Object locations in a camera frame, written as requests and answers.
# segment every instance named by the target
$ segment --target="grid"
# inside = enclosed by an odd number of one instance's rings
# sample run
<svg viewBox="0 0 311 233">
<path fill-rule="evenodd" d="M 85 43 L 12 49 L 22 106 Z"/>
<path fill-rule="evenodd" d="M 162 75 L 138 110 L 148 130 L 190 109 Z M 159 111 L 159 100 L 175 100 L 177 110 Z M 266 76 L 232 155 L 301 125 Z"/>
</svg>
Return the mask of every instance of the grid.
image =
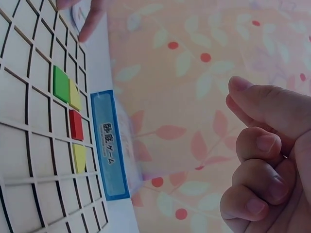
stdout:
<svg viewBox="0 0 311 233">
<path fill-rule="evenodd" d="M 97 233 L 107 225 L 86 82 L 86 49 L 55 0 L 0 2 L 0 232 Z M 53 93 L 53 66 L 74 80 L 84 140 Z M 77 174 L 73 144 L 86 147 Z"/>
</svg>

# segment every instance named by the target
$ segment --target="hand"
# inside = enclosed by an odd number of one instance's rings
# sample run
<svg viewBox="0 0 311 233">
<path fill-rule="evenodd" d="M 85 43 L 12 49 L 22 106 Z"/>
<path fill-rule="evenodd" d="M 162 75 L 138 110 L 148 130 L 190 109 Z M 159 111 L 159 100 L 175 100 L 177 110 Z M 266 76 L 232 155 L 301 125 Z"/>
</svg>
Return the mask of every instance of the hand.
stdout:
<svg viewBox="0 0 311 233">
<path fill-rule="evenodd" d="M 311 97 L 233 77 L 226 103 L 249 128 L 220 209 L 234 233 L 311 233 Z"/>
<path fill-rule="evenodd" d="M 59 10 L 62 10 L 77 4 L 79 1 L 81 0 L 56 0 L 56 5 Z M 88 13 L 86 22 L 78 37 L 80 42 L 87 41 L 95 31 L 97 25 L 105 14 L 106 2 L 107 0 L 92 0 L 90 12 Z"/>
</svg>

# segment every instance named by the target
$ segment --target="yellow tile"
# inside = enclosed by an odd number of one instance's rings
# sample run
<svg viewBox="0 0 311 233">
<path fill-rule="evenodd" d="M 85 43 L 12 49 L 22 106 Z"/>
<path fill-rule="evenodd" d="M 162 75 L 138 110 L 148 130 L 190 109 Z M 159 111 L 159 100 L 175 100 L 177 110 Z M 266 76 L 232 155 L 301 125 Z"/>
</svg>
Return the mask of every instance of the yellow tile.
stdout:
<svg viewBox="0 0 311 233">
<path fill-rule="evenodd" d="M 76 172 L 83 173 L 86 168 L 86 148 L 78 144 L 73 144 L 72 146 Z"/>
<path fill-rule="evenodd" d="M 76 110 L 81 110 L 82 107 L 81 107 L 80 95 L 73 80 L 69 79 L 69 85 L 70 85 L 69 105 L 75 108 Z"/>
</svg>

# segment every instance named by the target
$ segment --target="green tile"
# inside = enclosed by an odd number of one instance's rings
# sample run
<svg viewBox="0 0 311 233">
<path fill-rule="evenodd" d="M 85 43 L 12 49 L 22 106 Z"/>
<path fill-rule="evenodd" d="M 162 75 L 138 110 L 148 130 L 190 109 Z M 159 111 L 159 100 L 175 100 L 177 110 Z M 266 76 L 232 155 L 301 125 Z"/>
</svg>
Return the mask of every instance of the green tile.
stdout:
<svg viewBox="0 0 311 233">
<path fill-rule="evenodd" d="M 59 67 L 54 66 L 53 95 L 65 103 L 69 102 L 69 78 Z"/>
</svg>

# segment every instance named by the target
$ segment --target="floral pattern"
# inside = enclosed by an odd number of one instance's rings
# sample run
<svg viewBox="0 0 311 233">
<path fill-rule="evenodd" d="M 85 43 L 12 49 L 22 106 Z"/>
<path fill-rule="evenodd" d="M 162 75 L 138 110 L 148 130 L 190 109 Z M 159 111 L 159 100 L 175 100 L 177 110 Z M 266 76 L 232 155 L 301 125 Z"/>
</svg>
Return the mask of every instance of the floral pattern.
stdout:
<svg viewBox="0 0 311 233">
<path fill-rule="evenodd" d="M 140 231 L 230 232 L 219 201 L 244 126 L 225 105 L 229 78 L 309 95 L 311 3 L 116 0 L 108 16 L 114 90 L 145 179 L 132 198 Z"/>
</svg>

